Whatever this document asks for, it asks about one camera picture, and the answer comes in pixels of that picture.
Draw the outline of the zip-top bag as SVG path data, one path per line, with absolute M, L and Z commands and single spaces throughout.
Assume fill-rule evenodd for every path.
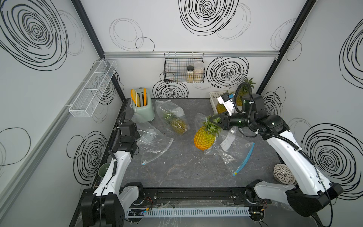
M 206 153 L 220 156 L 229 172 L 236 176 L 246 166 L 254 147 L 254 142 L 247 141 L 233 127 L 229 131 L 222 130 Z
M 197 130 L 202 126 L 202 123 L 206 120 L 206 116 L 201 114 L 201 113 L 197 113 L 195 119 L 194 119 L 194 123 L 195 123 L 195 127 L 196 127 L 196 132 Z M 223 138 L 225 138 L 227 136 L 227 133 L 230 133 L 231 135 L 235 136 L 235 127 L 233 127 L 231 130 L 226 131 L 223 130 L 220 132 L 219 136 L 222 135 Z
M 190 129 L 184 110 L 180 106 L 170 100 L 157 100 L 155 104 L 157 115 L 168 131 L 183 135 Z
M 174 139 L 165 136 L 149 122 L 136 123 L 136 125 L 140 134 L 138 147 L 141 153 L 141 165 L 145 166 L 167 152 Z

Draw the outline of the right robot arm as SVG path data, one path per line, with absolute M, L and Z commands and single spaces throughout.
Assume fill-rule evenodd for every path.
M 343 193 L 340 184 L 332 183 L 317 169 L 316 163 L 298 145 L 281 116 L 267 114 L 263 97 L 254 94 L 248 82 L 241 83 L 237 89 L 243 87 L 247 88 L 248 94 L 241 97 L 242 108 L 237 105 L 238 91 L 224 93 L 217 100 L 225 106 L 226 112 L 212 117 L 210 122 L 223 130 L 248 127 L 260 135 L 287 165 L 297 183 L 286 185 L 256 180 L 246 187 L 246 199 L 250 203 L 262 199 L 284 203 L 303 217 L 332 206 L 332 200 Z

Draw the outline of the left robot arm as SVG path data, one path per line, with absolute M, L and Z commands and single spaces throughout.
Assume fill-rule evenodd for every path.
M 81 202 L 81 216 L 84 227 L 122 227 L 130 206 L 142 201 L 141 183 L 121 187 L 125 172 L 134 155 L 140 151 L 137 125 L 126 120 L 123 111 L 116 120 L 119 136 L 109 155 L 112 157 L 108 170 L 95 191 Z

